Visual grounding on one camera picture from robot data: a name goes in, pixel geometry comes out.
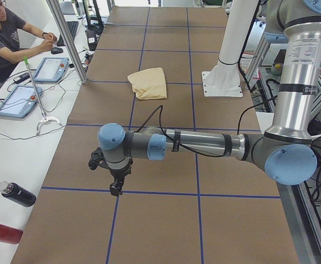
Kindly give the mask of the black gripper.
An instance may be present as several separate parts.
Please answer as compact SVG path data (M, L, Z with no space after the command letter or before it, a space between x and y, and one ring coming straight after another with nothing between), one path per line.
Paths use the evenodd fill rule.
M121 161L113 163L108 161L102 152L102 149L98 147L91 153L88 167L94 171L97 167L101 167L109 170L110 174L114 178L109 186L109 191L112 196L120 196L123 194L123 182L125 177L131 174L131 166L133 165L132 158L123 158Z

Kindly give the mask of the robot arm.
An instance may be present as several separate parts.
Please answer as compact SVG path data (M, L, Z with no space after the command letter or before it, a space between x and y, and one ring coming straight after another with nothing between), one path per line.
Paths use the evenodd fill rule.
M288 41L273 122L264 134L231 136L161 126L125 131L119 124L106 124L98 131L99 147L88 165L110 171L112 195L122 194L134 158L162 160L166 150L232 156L284 185L300 184L314 174L318 161L307 127L321 70L321 1L269 1L265 31Z

